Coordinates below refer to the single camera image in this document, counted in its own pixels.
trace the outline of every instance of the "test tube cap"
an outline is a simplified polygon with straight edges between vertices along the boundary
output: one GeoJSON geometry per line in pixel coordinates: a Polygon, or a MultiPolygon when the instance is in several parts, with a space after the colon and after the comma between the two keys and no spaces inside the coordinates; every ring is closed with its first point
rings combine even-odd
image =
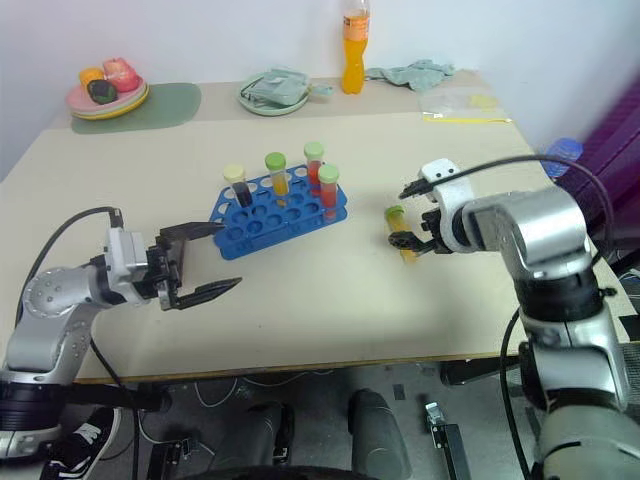
{"type": "Polygon", "coordinates": [[[229,183],[243,182],[245,178],[244,168],[242,165],[232,163],[224,167],[224,170],[222,170],[222,176],[229,183]]]}
{"type": "Polygon", "coordinates": [[[399,213],[400,215],[404,214],[404,208],[402,208],[402,205],[394,205],[393,207],[387,208],[384,211],[384,218],[389,218],[396,213],[399,213]]]}
{"type": "Polygon", "coordinates": [[[304,156],[309,160],[320,160],[324,155],[324,147],[320,142],[308,142],[304,145],[304,156]]]}
{"type": "Polygon", "coordinates": [[[335,165],[326,163],[318,169],[318,180],[322,183],[336,183],[339,176],[340,172],[335,165]]]}
{"type": "Polygon", "coordinates": [[[271,152],[264,157],[264,163],[271,171],[282,170],[287,164],[287,159],[283,153],[271,152]]]}

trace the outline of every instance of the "pink plate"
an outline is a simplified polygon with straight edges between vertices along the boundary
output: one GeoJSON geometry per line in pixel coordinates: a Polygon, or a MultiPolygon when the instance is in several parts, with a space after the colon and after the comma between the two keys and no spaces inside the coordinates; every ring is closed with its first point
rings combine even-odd
{"type": "Polygon", "coordinates": [[[69,91],[69,93],[67,93],[65,101],[67,102],[67,106],[74,112],[82,113],[83,115],[97,114],[105,109],[113,110],[129,104],[132,98],[140,97],[140,95],[142,95],[146,85],[146,82],[140,78],[140,85],[138,85],[138,88],[131,90],[130,92],[118,93],[118,100],[111,103],[105,103],[104,105],[98,105],[95,103],[91,100],[91,97],[82,85],[76,85],[71,89],[71,91],[69,91]]]}

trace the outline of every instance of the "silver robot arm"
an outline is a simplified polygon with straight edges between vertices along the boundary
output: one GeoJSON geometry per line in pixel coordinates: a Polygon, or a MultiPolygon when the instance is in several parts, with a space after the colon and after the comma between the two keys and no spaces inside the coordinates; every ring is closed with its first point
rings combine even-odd
{"type": "Polygon", "coordinates": [[[142,236],[112,227],[104,254],[80,267],[54,268],[25,287],[20,322],[0,370],[0,459],[31,456],[60,433],[67,387],[76,378],[98,313],[158,297],[162,310],[208,302],[237,285],[233,278],[179,296],[188,240],[223,227],[194,222],[160,230],[146,249],[142,236]]]}
{"type": "Polygon", "coordinates": [[[436,160],[401,194],[424,193],[438,204],[423,215],[433,240],[397,232],[390,243],[418,253],[502,254],[528,338],[519,348],[523,388],[549,413],[536,452],[539,478],[639,476],[640,427],[621,413],[629,382],[578,205],[558,187],[479,199],[466,178],[429,188],[459,171],[436,160]]]}

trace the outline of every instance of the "white wall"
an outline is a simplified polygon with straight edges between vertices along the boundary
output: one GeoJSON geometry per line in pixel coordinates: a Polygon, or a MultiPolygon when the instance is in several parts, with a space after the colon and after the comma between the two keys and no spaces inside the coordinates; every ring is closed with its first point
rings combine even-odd
{"type": "MultiPolygon", "coordinates": [[[[367,64],[479,68],[529,143],[583,138],[640,70],[637,0],[371,0],[367,64]]],[[[109,56],[152,83],[337,76],[338,0],[0,0],[0,179],[109,56]],[[114,12],[123,13],[116,18],[114,12]]]]}

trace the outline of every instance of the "beige table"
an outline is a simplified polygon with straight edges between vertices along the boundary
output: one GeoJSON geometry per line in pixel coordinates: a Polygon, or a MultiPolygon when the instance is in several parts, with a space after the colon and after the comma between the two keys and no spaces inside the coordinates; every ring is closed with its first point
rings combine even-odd
{"type": "MultiPolygon", "coordinates": [[[[479,80],[463,72],[456,82],[479,80]]],[[[0,354],[20,285],[45,239],[67,217],[114,205],[126,228],[151,244],[161,227],[208,219],[226,163],[242,163],[249,177],[259,176],[266,153],[282,151],[295,165],[303,162],[304,143],[318,140],[326,160],[341,170],[347,220],[233,261],[223,260],[209,239],[192,242],[187,289],[235,276],[243,282],[181,312],[161,312],[154,301],[102,313],[94,336],[116,371],[158,379],[495,355],[516,308],[500,256],[427,255],[406,267],[387,245],[383,211],[433,159],[448,157],[466,168],[529,153],[515,125],[426,123],[412,92],[385,84],[367,84],[358,97],[338,92],[329,104],[265,119],[242,110],[229,96],[234,88],[203,86],[201,110],[180,127],[83,136],[61,115],[38,137],[0,189],[0,354]]],[[[478,195],[548,183],[533,164],[473,177],[478,195]]],[[[406,206],[417,228],[430,207],[425,199],[406,206]]],[[[106,227],[101,217],[75,225],[45,267],[76,266],[97,255],[106,227]]],[[[601,283],[620,289],[603,262],[596,271],[601,283]]],[[[634,313],[624,296],[609,303],[615,315],[634,313]]],[[[616,328],[628,340],[619,323],[616,328]]],[[[520,327],[514,336],[513,349],[524,338],[520,327]]],[[[99,381],[106,372],[89,354],[80,377],[99,381]]]]}

